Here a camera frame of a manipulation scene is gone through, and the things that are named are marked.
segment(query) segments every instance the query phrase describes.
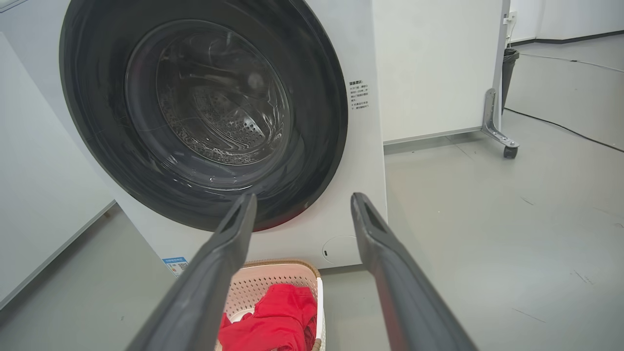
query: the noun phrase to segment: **wall baseboard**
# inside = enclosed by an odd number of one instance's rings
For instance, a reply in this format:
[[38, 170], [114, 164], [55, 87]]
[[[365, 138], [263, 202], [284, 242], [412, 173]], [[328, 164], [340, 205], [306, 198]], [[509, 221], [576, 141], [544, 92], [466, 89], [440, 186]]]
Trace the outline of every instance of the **wall baseboard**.
[[584, 41], [584, 40], [589, 40], [589, 39], [597, 39], [597, 38], [601, 38], [601, 37], [617, 36], [619, 34], [624, 34], [624, 31], [609, 32], [609, 33], [602, 33], [602, 34], [594, 34], [592, 36], [574, 37], [574, 38], [570, 38], [570, 39], [529, 39], [529, 40], [513, 42], [513, 43], [511, 43], [511, 46], [519, 46], [519, 45], [524, 45], [524, 44], [531, 44], [533, 42], [539, 42], [539, 43], [542, 43], [542, 44], [568, 44], [570, 42]]

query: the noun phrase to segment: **warning label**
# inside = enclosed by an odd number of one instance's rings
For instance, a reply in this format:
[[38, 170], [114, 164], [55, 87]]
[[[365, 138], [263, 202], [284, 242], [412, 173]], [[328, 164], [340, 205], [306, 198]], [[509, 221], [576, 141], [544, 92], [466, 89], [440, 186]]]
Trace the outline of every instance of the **warning label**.
[[368, 84], [363, 81], [349, 82], [349, 103], [352, 110], [368, 107]]

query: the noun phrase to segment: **white cabinet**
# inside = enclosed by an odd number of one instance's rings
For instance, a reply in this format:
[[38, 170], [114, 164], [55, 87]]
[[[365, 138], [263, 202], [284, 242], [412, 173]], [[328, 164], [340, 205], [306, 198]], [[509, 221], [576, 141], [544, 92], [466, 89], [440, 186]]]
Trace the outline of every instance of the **white cabinet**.
[[0, 32], [0, 309], [114, 200]]
[[374, 1], [384, 143], [480, 129], [504, 2]]

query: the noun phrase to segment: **black trash can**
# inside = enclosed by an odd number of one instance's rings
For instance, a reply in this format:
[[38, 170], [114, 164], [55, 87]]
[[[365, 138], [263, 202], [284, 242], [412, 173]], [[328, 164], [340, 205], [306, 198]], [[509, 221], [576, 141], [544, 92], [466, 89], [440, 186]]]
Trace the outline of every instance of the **black trash can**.
[[503, 107], [507, 100], [507, 92], [509, 91], [509, 82], [511, 82], [511, 74], [514, 71], [515, 60], [520, 57], [518, 50], [510, 47], [505, 48], [505, 57], [503, 58]]

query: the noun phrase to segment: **concrete floor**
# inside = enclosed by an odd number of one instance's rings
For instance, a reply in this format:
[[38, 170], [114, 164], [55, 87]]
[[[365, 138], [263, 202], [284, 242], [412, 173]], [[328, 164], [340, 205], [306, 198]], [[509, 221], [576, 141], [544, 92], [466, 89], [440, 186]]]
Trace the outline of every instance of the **concrete floor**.
[[[624, 69], [624, 36], [522, 52]], [[509, 108], [624, 146], [624, 74], [521, 56]], [[624, 154], [511, 112], [515, 160], [480, 132], [386, 147], [389, 223], [477, 346], [620, 350]], [[389, 350], [374, 280], [323, 272], [328, 350]], [[174, 281], [114, 208], [0, 312], [0, 350], [120, 350]]]

